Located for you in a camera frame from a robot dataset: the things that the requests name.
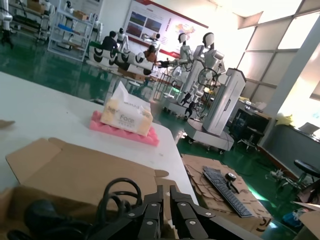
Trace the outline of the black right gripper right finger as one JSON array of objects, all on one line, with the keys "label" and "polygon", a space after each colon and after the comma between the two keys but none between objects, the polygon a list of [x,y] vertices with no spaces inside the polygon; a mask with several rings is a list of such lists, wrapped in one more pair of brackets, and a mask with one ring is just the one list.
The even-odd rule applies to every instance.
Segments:
[{"label": "black right gripper right finger", "polygon": [[189,194],[169,188],[172,223],[180,240],[259,240],[260,237],[195,204]]}]

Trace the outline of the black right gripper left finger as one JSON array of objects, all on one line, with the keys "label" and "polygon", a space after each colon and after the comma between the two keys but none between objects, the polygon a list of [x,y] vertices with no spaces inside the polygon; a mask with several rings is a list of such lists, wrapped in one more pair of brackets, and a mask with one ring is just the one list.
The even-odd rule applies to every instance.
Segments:
[{"label": "black right gripper left finger", "polygon": [[164,225],[164,190],[144,196],[143,204],[91,236],[92,240],[159,240]]}]

